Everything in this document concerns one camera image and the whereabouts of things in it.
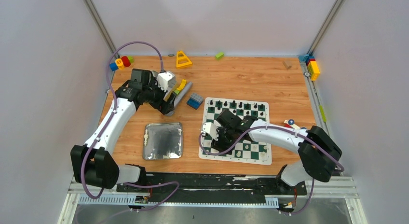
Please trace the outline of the green white chess board mat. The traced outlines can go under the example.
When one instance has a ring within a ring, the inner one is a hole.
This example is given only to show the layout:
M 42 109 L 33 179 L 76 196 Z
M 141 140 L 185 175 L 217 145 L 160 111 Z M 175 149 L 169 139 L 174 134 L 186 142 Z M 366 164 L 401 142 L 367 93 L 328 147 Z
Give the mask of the green white chess board mat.
M 253 116 L 268 122 L 269 104 L 263 101 L 248 101 L 228 98 L 207 97 L 204 100 L 203 122 L 212 122 L 216 126 L 220 123 L 216 121 L 223 110 L 229 110 L 232 114 L 241 119 L 245 116 Z M 272 164 L 272 148 L 270 144 L 264 142 L 254 142 L 240 140 L 230 154 L 208 155 L 202 149 L 199 149 L 198 156 L 201 159 L 240 162 L 258 165 Z

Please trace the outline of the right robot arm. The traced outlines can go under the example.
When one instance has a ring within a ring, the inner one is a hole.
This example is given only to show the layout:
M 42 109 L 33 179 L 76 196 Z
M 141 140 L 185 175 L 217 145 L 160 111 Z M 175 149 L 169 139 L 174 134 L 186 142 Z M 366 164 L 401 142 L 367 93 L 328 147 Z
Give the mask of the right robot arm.
M 330 181 L 338 168 L 342 151 L 332 138 L 319 126 L 310 129 L 294 129 L 270 124 L 254 116 L 240 118 L 229 110 L 223 110 L 216 119 L 217 125 L 206 122 L 202 135 L 209 136 L 211 148 L 221 154 L 230 152 L 241 140 L 262 142 L 297 153 L 300 160 L 284 165 L 276 176 L 278 192 L 287 194 L 305 180 Z

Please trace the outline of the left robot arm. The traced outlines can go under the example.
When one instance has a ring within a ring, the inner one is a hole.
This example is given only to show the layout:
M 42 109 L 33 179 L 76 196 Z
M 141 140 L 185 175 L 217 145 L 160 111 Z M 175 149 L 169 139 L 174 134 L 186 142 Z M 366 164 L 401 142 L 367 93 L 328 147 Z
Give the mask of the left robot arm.
M 104 189 L 129 183 L 135 191 L 144 191 L 148 185 L 144 168 L 118 165 L 112 157 L 113 150 L 125 125 L 141 105 L 149 104 L 163 115 L 174 111 L 175 84 L 176 77 L 170 71 L 133 69 L 131 78 L 114 92 L 109 112 L 93 135 L 83 145 L 71 149 L 76 182 Z

